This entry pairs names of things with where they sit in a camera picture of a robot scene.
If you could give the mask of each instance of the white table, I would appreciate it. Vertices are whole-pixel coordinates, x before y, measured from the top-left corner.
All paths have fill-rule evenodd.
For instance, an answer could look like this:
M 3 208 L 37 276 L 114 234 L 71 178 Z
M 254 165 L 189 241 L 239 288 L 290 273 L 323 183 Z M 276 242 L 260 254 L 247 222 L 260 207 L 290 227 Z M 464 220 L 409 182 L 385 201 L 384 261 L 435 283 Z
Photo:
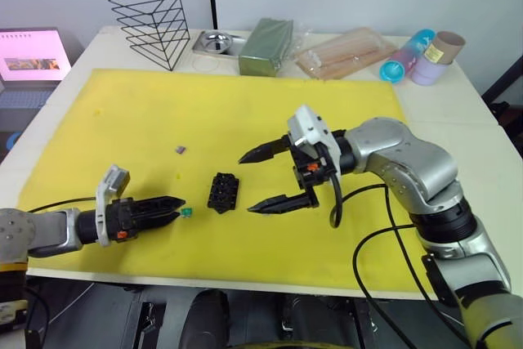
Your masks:
M 231 32 L 248 36 L 248 32 Z M 190 50 L 198 37 L 191 30 L 191 41 L 182 54 L 176 72 L 201 74 L 238 74 L 235 60 L 201 56 Z M 304 47 L 333 37 L 311 34 Z M 402 44 L 406 38 L 389 38 Z M 377 63 L 347 79 L 378 80 Z M 56 126 L 88 80 L 92 69 L 163 70 L 160 66 L 129 49 L 125 34 L 117 26 L 104 27 L 87 47 L 65 80 L 0 164 L 0 206 L 15 207 L 18 195 L 37 163 Z M 288 62 L 279 76 L 308 78 Z M 491 115 L 466 75 L 454 62 L 431 87 L 421 87 L 406 79 L 394 86 L 396 95 L 414 134 L 447 149 L 457 160 L 459 179 L 474 213 L 487 231 L 512 277 L 513 291 L 523 295 L 523 164 L 503 129 Z M 69 271 L 31 269 L 33 275 L 84 280 L 112 280 L 140 284 L 173 284 L 232 289 L 259 289 L 283 292 L 323 293 L 357 296 L 344 289 L 304 288 L 291 285 L 212 282 L 150 277 L 123 277 Z M 401 293 L 380 293 L 382 297 L 412 297 Z

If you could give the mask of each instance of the laptop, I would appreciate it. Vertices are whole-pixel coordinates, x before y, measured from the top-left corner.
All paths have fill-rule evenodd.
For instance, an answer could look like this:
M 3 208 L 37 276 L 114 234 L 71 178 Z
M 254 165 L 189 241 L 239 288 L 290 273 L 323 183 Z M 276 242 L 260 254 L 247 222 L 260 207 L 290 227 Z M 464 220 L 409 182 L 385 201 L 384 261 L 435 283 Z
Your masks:
M 0 132 L 22 132 L 71 70 L 56 28 L 0 29 Z

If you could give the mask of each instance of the cardboard tube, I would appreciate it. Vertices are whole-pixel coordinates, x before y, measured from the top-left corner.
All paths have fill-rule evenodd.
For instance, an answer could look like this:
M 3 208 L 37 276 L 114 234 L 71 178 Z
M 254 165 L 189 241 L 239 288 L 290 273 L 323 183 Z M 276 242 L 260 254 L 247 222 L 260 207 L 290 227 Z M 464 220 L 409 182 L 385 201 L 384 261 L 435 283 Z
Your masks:
M 425 58 L 432 63 L 449 65 L 465 45 L 465 39 L 452 32 L 438 32 L 425 51 Z

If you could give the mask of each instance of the laptop screen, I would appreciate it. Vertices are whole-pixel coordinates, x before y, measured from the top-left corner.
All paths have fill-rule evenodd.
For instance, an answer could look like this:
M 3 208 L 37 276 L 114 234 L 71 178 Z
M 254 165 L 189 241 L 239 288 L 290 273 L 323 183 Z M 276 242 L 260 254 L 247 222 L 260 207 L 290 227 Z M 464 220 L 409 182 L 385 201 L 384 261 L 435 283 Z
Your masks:
M 56 29 L 0 29 L 3 81 L 61 81 L 70 69 Z

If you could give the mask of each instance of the laptop keyboard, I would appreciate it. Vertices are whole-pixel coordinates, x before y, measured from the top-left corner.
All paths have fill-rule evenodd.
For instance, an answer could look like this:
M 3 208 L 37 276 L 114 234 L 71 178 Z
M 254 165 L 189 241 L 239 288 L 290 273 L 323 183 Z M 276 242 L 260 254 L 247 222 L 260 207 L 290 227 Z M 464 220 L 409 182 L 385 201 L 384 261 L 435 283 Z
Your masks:
M 0 109 L 3 110 L 37 110 L 42 108 L 51 91 L 44 92 L 10 92 L 0 93 Z

